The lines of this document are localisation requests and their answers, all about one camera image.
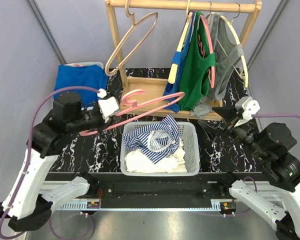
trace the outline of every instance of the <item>metal pole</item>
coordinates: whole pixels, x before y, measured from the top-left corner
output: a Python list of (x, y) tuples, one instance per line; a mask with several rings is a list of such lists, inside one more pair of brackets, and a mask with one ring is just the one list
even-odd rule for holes
[(36, 1), (35, 0), (26, 0), (26, 2), (29, 4), (29, 7), (30, 9), (32, 10), (39, 26), (41, 27), (44, 35), (46, 36), (46, 39), (48, 40), (53, 52), (55, 53), (57, 59), (59, 60), (59, 62), (64, 65), (64, 64), (67, 64), (64, 56), (62, 55), (54, 37), (52, 36), (49, 28), (48, 28), (48, 25), (42, 15), (42, 13), (40, 12), (39, 8), (38, 8), (38, 5), (36, 4)]
[(251, 58), (248, 61), (248, 64), (247, 64), (248, 70), (251, 68), (252, 64), (256, 60), (262, 46), (265, 44), (265, 42), (268, 39), (271, 31), (273, 30), (273, 28), (277, 24), (279, 18), (281, 17), (282, 13), (284, 12), (284, 10), (286, 9), (286, 7), (288, 6), (289, 3), (290, 3), (290, 0), (281, 0), (281, 2), (279, 3), (279, 5), (276, 8), (274, 14), (272, 15), (272, 18), (271, 18), (268, 26), (264, 30), (264, 32), (262, 34), (262, 37), (260, 38), (256, 48), (254, 49)]

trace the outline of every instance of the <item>gray tank top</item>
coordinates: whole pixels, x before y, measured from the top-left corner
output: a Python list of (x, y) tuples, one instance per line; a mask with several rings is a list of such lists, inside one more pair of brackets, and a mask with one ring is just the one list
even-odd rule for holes
[(216, 12), (213, 16), (212, 28), (211, 28), (211, 40), (214, 44), (215, 52), (215, 80), (214, 88), (209, 88), (209, 92), (206, 97), (202, 97), (198, 104), (190, 111), (192, 116), (206, 115), (211, 111), (211, 106), (206, 105), (206, 102), (212, 100), (222, 100), (227, 91), (227, 85), (229, 79), (234, 71), (235, 66), (240, 57), (244, 55), (241, 44), (234, 44), (230, 41), (227, 34), (227, 26), (224, 20), (221, 18), (222, 14)]

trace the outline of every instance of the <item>white cloth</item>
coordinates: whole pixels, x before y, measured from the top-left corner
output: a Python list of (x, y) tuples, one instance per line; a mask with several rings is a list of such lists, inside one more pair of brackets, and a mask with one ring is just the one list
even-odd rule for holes
[(186, 173), (183, 142), (180, 139), (177, 150), (154, 164), (140, 149), (129, 152), (125, 156), (125, 165), (131, 173)]

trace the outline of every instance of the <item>gray wall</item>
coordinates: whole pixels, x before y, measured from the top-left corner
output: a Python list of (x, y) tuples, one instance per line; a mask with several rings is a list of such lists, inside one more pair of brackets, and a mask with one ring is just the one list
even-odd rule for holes
[[(260, 113), (300, 114), (300, 0), (291, 1), (249, 71)], [(298, 141), (291, 153), (300, 160), (300, 120), (264, 118), (286, 123)]]
[[(105, 0), (36, 0), (53, 37), (68, 63), (108, 61), (114, 50), (113, 39), (109, 28)], [(253, 3), (254, 0), (217, 0), (218, 3)], [(263, 0), (262, 10), (245, 45), (246, 60), (251, 57), (264, 30), (266, 29), (280, 0)], [(153, 12), (153, 9), (133, 9), (136, 19)], [(127, 68), (169, 68), (176, 51), (186, 18), (186, 11), (158, 10), (159, 17), (152, 33), (134, 56), (126, 63)], [(120, 37), (131, 26), (124, 8), (116, 8)], [(225, 14), (229, 20), (236, 13)], [(241, 14), (234, 21), (238, 33), (245, 23), (247, 14)], [(153, 24), (152, 19), (140, 25), (123, 46), (123, 55), (140, 41)]]
[(31, 117), (53, 90), (58, 64), (26, 1), (0, 0), (0, 202), (16, 180)]

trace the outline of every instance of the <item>black marble table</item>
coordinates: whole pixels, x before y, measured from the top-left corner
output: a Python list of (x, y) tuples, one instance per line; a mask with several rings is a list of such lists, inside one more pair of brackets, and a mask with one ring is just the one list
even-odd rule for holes
[[(130, 68), (127, 75), (133, 77), (148, 77), (167, 79), (169, 68)], [(123, 92), (119, 72), (109, 78), (107, 91), (121, 99)], [(223, 100), (223, 106), (231, 107), (242, 97), (247, 96), (244, 82), (234, 71), (227, 85), (227, 91)], [(123, 118), (131, 118), (133, 115), (124, 115)], [(146, 116), (139, 121), (161, 121), (162, 117)], [(208, 127), (202, 127), (198, 120), (176, 118), (177, 121), (193, 123), (199, 143), (200, 171), (201, 172), (259, 172), (257, 161), (245, 151), (243, 146), (230, 138), (218, 137), (211, 141), (210, 127), (217, 127), (220, 122), (205, 121)], [(51, 172), (69, 173), (76, 171), (88, 171), (90, 173), (121, 172), (120, 148), (124, 126), (102, 132), (94, 136), (81, 137), (78, 134), (72, 136), (72, 142), (66, 146), (58, 160), (51, 168)]]

